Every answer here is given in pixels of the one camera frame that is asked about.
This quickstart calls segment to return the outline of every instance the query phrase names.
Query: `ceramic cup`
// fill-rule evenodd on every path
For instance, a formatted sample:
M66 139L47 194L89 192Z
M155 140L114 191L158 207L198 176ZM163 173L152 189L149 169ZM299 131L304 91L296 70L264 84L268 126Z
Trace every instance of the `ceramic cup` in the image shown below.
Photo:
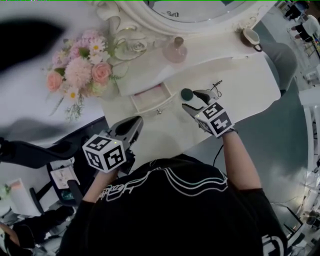
M248 46L253 47L257 52L262 52L259 35L251 28L245 28L240 34L241 42Z

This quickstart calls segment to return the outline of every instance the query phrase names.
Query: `pink rose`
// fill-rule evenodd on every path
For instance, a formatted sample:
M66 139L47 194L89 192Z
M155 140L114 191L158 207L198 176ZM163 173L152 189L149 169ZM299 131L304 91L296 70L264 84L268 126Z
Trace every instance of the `pink rose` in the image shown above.
M109 80L111 75L111 66L108 63L101 62L97 65L94 65L92 68L92 78L93 81L105 84Z
M46 77L46 87L48 87L49 91L54 93L56 92L60 85L62 84L62 76L55 72L55 71L51 71L48 73L47 77Z

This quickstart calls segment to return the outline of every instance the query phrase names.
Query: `white vanity table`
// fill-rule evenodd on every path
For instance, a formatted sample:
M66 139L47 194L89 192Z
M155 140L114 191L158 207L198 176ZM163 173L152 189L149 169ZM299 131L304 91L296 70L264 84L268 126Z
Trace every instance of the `white vanity table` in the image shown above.
M180 91L184 88L211 89L212 83L223 80L218 85L222 93L219 100L235 123L264 111L280 98L276 80L263 54L243 45L235 32L243 24L255 25L274 2L244 3L247 5L245 10L242 4L217 18L188 24L157 16L155 11L149 12L148 6L143 6L144 2L120 1L117 4L117 14L113 12L108 16L106 11L103 16L109 19L116 33L116 28L121 27L121 18L125 17L127 26L130 24L128 21L132 20L132 26L138 25L138 31L145 26L164 35L181 35L188 48L187 58L180 64L168 62L161 48L156 48L117 65L120 72L128 69L125 77L117 81L120 94L112 100L101 99L106 120L112 126L136 114L131 97L134 94L164 82L175 95L170 101L165 100L163 104L157 102L143 113L144 126L132 147L136 155L133 169L154 159L179 155L209 137L182 109L181 104L186 101L181 99ZM204 106L196 97L187 103L196 108Z

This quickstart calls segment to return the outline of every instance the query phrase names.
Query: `person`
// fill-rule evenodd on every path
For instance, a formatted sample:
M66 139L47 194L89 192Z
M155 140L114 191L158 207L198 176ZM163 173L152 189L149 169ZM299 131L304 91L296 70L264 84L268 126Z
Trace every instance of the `person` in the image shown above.
M31 256L36 244L45 241L46 234L73 215L72 207L61 206L39 217L26 218L12 228L0 222L0 255Z
M283 256L287 239L254 163L234 129L222 139L227 176L184 154L118 179L119 169L100 171L57 255Z
M297 31L299 34L295 36L296 39L303 39L305 42L311 42L313 34L320 36L320 18L316 19L312 15L307 16L308 20L304 23L293 26L292 31Z
M310 1L293 1L293 5L285 13L285 17L289 20L298 18L306 9L309 8Z

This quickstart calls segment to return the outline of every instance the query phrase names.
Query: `flower bouquet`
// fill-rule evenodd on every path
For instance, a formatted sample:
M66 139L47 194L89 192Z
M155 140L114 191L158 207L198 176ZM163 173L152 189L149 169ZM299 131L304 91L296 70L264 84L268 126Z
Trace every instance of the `flower bouquet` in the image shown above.
M97 30L86 30L81 37L64 39L63 43L63 48L52 57L46 86L50 93L61 94L50 115L67 98L72 105L65 110L66 119L72 122L81 116L85 98L100 97L109 80L121 77L113 75L113 67L107 63L108 40Z

